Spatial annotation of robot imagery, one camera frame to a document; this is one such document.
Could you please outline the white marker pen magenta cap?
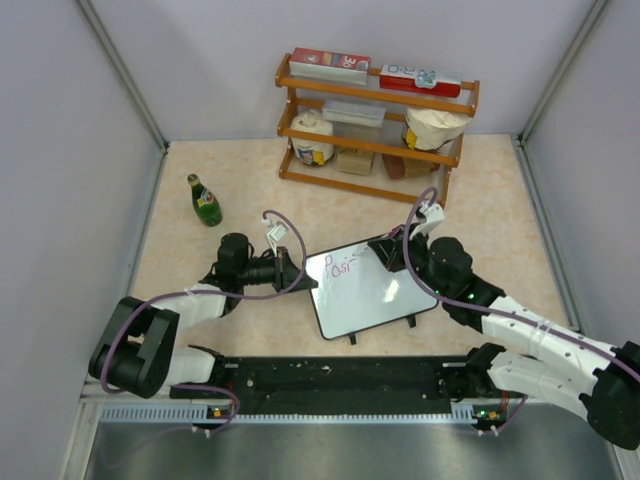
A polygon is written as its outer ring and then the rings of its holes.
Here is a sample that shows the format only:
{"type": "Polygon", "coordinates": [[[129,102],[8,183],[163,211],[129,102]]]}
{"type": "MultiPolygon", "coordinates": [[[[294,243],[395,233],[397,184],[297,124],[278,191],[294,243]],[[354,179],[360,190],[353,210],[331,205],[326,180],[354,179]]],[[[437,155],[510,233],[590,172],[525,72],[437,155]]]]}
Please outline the white marker pen magenta cap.
{"type": "Polygon", "coordinates": [[[401,237],[404,228],[400,225],[391,231],[357,246],[354,255],[362,256],[366,251],[373,252],[383,264],[391,264],[401,255],[401,237]]]}

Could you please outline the white whiteboard black frame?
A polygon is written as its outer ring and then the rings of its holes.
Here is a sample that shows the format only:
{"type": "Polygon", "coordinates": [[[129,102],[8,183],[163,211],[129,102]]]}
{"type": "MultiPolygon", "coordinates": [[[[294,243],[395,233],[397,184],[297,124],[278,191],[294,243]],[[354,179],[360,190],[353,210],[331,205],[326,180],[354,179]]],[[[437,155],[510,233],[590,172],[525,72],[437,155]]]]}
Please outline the white whiteboard black frame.
{"type": "Polygon", "coordinates": [[[438,306],[406,270],[385,269],[365,240],[310,255],[306,274],[318,286],[310,290],[321,336],[348,337],[401,319],[415,325],[415,317],[438,306]]]}

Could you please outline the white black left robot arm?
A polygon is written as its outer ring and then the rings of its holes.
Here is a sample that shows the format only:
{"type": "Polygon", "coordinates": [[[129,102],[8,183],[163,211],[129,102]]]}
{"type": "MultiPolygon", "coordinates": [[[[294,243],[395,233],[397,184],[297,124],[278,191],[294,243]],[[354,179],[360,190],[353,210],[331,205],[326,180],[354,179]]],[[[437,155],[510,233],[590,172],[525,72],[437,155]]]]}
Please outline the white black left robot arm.
{"type": "Polygon", "coordinates": [[[110,392],[151,398],[163,388],[196,388],[216,396],[227,374],[216,366],[221,355],[202,346],[177,349],[180,330],[230,314],[249,297],[247,286],[270,285],[273,298],[311,290],[318,282],[299,269],[284,247],[261,255],[241,233],[225,235],[210,272],[194,286],[151,301],[121,299],[91,356],[88,373],[110,392]]]}

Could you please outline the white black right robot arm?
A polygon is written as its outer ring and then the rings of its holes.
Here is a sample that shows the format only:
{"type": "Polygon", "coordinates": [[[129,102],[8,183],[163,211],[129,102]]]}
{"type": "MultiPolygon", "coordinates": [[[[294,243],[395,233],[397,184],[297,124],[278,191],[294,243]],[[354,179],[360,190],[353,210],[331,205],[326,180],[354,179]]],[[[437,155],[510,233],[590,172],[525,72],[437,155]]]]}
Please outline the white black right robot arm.
{"type": "Polygon", "coordinates": [[[466,380],[476,394],[496,389],[544,400],[585,420],[626,450],[639,447],[639,346],[593,340],[535,314],[478,276],[454,237],[402,234],[368,242],[384,268],[406,270],[460,325],[504,340],[519,353],[482,346],[468,357],[466,380]]]}

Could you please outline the brown bread package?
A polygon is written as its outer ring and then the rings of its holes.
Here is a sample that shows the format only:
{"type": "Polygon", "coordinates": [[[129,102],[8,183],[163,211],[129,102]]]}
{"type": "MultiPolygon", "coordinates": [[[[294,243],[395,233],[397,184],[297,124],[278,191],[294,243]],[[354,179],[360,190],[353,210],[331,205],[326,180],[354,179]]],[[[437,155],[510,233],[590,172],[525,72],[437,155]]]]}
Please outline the brown bread package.
{"type": "Polygon", "coordinates": [[[437,164],[412,158],[383,154],[382,161],[391,180],[417,178],[438,170],[437,164]]]}

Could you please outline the tan cardboard box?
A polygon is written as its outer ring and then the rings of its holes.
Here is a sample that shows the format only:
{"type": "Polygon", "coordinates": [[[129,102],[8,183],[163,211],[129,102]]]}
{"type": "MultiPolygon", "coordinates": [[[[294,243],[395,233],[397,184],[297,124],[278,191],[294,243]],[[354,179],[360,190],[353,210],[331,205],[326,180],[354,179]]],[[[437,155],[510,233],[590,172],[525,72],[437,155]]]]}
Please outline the tan cardboard box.
{"type": "Polygon", "coordinates": [[[342,147],[337,155],[337,169],[347,174],[369,175],[374,156],[375,153],[371,150],[342,147]]]}

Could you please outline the green glass bottle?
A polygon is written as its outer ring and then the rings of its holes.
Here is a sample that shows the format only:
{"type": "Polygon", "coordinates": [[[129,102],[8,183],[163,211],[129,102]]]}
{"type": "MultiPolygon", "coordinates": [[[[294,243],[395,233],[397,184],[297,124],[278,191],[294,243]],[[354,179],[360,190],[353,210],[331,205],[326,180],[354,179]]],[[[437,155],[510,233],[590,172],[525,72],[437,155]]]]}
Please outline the green glass bottle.
{"type": "Polygon", "coordinates": [[[223,220],[223,213],[218,199],[205,187],[200,178],[192,173],[187,177],[191,187],[192,206],[199,220],[208,227],[215,227],[223,220]]]}

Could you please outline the white wrapped jar right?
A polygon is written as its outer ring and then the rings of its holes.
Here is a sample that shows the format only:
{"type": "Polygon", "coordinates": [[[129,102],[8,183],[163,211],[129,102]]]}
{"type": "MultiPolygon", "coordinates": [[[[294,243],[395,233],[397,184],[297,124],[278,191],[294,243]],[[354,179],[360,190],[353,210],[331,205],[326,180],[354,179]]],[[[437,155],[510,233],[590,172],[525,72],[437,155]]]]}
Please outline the white wrapped jar right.
{"type": "Polygon", "coordinates": [[[410,149],[436,150],[462,134],[471,120],[460,113],[408,108],[402,138],[410,149]]]}

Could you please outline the clear plastic container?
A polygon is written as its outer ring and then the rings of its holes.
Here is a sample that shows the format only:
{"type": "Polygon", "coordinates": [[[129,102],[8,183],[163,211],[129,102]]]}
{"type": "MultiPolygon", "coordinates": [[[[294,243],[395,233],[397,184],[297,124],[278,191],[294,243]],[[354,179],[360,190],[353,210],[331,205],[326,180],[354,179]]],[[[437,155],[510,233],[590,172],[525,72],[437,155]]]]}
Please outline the clear plastic container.
{"type": "Polygon", "coordinates": [[[334,125],[334,134],[376,143],[384,123],[386,109],[379,106],[327,100],[322,117],[334,125]]]}

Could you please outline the red white box right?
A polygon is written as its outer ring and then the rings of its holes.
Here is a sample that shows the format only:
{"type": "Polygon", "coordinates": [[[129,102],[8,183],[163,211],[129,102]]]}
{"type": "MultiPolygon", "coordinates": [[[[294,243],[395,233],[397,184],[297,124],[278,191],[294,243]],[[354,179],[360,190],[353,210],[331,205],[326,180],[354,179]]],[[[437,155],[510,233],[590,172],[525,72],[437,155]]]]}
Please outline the red white box right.
{"type": "Polygon", "coordinates": [[[457,98],[462,79],[457,74],[427,68],[385,64],[380,70],[379,87],[402,92],[457,98]]]}

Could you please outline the red white box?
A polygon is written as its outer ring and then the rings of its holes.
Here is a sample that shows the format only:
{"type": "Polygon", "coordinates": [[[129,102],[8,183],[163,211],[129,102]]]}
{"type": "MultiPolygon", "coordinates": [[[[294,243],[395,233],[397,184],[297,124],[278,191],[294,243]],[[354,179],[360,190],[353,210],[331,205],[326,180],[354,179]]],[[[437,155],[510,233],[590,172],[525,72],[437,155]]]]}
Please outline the red white box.
{"type": "Polygon", "coordinates": [[[297,47],[289,59],[294,76],[365,86],[371,58],[297,47]]]}
{"type": "Polygon", "coordinates": [[[462,79],[457,74],[427,68],[385,64],[380,70],[379,87],[402,92],[457,98],[462,79]]]}

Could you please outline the orange wooden shelf rack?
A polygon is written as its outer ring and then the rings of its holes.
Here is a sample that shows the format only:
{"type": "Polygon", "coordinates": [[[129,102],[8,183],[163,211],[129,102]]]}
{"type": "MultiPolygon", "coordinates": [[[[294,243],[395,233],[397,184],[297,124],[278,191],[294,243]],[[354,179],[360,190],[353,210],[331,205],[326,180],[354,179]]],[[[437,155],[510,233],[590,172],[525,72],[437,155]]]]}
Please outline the orange wooden shelf rack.
{"type": "Polygon", "coordinates": [[[438,190],[438,203],[441,206],[446,205],[451,174],[459,166],[464,136],[460,134],[448,141],[445,146],[434,151],[412,150],[400,138],[404,128],[405,115],[399,109],[401,107],[434,108],[449,113],[460,113],[472,118],[475,116],[480,96],[481,83],[478,80],[462,83],[463,94],[467,97],[465,104],[455,103],[448,106],[442,99],[424,99],[407,92],[342,85],[305,77],[298,78],[290,73],[290,57],[289,53],[284,55],[275,74],[276,86],[287,90],[284,110],[277,125],[277,134],[287,140],[284,157],[278,171],[281,179],[409,204],[417,200],[417,194],[414,190],[418,186],[433,185],[438,190]],[[388,104],[391,108],[385,112],[383,125],[379,128],[339,122],[334,127],[332,135],[323,135],[304,132],[292,127],[293,120],[297,115],[312,109],[320,110],[329,99],[377,101],[388,104]],[[372,173],[359,177],[355,174],[340,172],[337,170],[335,159],[325,167],[305,166],[295,156],[293,145],[295,140],[327,143],[334,147],[336,154],[345,148],[371,151],[374,153],[372,173]],[[393,189],[383,188],[383,185],[390,183],[382,178],[386,173],[382,168],[385,155],[429,163],[435,165],[437,169],[424,177],[402,180],[400,185],[393,189]]]}

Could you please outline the red white box left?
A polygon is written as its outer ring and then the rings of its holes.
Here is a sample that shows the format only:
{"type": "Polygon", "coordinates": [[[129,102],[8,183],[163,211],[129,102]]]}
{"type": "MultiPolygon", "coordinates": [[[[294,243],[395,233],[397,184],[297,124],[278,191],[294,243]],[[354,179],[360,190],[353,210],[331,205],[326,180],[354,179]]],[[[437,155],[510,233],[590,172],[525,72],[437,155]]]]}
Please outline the red white box left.
{"type": "Polygon", "coordinates": [[[289,59],[294,76],[365,86],[371,58],[297,47],[289,59]]]}

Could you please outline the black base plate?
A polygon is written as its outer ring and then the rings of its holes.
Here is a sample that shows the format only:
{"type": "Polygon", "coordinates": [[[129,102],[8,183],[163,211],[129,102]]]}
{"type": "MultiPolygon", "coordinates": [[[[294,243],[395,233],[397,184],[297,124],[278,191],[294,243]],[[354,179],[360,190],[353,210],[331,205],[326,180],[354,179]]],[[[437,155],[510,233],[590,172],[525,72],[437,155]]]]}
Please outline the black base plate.
{"type": "Polygon", "coordinates": [[[448,413],[503,394],[463,356],[226,357],[207,384],[234,393],[240,412],[301,415],[448,413]]]}

